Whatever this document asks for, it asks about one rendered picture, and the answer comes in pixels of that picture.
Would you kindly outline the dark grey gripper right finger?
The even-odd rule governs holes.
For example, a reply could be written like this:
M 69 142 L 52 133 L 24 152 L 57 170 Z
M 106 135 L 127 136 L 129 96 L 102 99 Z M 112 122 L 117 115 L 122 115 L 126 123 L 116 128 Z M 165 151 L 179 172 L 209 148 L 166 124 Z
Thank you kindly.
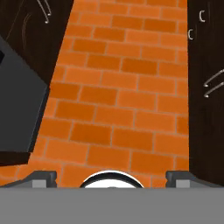
M 166 188 L 224 188 L 224 177 L 218 172 L 194 175 L 189 171 L 167 171 Z

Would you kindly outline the dark grey appliance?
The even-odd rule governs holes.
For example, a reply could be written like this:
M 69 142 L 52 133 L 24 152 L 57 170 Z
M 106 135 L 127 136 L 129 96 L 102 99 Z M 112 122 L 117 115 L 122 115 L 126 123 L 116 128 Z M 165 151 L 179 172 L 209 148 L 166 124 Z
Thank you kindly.
M 0 36 L 0 151 L 30 152 L 49 87 Z

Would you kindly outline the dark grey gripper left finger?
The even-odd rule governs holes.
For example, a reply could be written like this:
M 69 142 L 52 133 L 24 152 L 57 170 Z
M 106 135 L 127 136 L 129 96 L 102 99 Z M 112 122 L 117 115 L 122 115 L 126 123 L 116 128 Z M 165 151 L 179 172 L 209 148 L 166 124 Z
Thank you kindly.
M 1 188 L 55 188 L 57 186 L 56 178 L 56 171 L 33 171 L 23 179 L 1 185 Z

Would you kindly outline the dark wood cupboard run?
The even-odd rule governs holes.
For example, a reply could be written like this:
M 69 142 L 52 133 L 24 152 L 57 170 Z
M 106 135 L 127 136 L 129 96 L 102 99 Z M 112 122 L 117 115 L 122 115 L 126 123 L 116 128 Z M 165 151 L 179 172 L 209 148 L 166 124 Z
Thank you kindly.
M 189 170 L 224 186 L 224 0 L 187 0 Z
M 0 0 L 0 36 L 50 84 L 74 0 Z

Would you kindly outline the white round thing black rim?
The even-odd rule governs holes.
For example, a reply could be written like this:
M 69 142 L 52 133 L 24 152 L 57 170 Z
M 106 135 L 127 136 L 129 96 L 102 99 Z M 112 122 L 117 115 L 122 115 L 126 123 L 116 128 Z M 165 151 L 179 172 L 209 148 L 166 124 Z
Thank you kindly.
M 126 172 L 105 170 L 90 175 L 80 188 L 144 188 L 144 186 Z

